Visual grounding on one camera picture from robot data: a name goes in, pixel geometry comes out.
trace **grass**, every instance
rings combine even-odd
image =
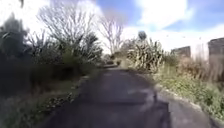
[[[92,71],[90,77],[96,76],[98,70]],[[51,83],[53,91],[43,94],[26,94],[24,96],[1,99],[1,128],[33,128],[42,122],[54,110],[65,103],[72,102],[79,94],[79,85],[87,77]]]
[[[161,68],[154,79],[164,88],[200,105],[205,112],[224,121],[224,95],[211,83],[201,82],[189,75],[179,75],[168,67]]]

